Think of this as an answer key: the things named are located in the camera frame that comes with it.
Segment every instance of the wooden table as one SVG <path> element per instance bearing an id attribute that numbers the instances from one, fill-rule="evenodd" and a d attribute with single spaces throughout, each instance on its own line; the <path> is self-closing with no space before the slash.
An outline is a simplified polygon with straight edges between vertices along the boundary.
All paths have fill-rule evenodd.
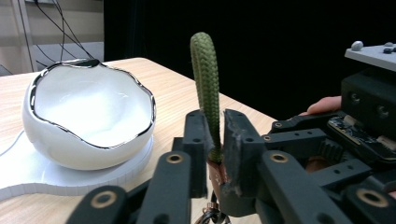
<path id="1" fill-rule="evenodd" d="M 174 137 L 182 137 L 187 113 L 199 109 L 195 82 L 170 69 L 144 58 L 133 58 L 106 63 L 134 74 L 154 94 L 157 119 L 154 129 L 154 147 L 147 167 L 141 174 L 123 185 L 131 190 L 152 177 L 157 160 L 172 149 Z M 37 73 L 0 77 L 0 147 L 9 146 L 23 129 L 21 102 L 25 90 Z M 238 110 L 247 115 L 260 134 L 268 133 L 274 119 L 221 94 L 220 111 L 225 108 Z M 208 192 L 212 188 L 208 182 Z M 0 202 L 0 223 L 65 223 L 83 196 L 56 196 L 29 194 Z M 210 200 L 192 199 L 191 223 L 201 214 Z M 235 218 L 233 224 L 261 223 L 257 215 Z"/>

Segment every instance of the white bowl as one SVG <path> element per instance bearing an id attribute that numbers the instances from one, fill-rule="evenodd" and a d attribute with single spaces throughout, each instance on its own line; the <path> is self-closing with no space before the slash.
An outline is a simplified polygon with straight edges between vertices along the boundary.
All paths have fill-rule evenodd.
<path id="1" fill-rule="evenodd" d="M 132 74 L 97 60 L 55 63 L 26 90 L 23 127 L 49 160 L 98 170 L 131 159 L 152 136 L 152 93 Z"/>

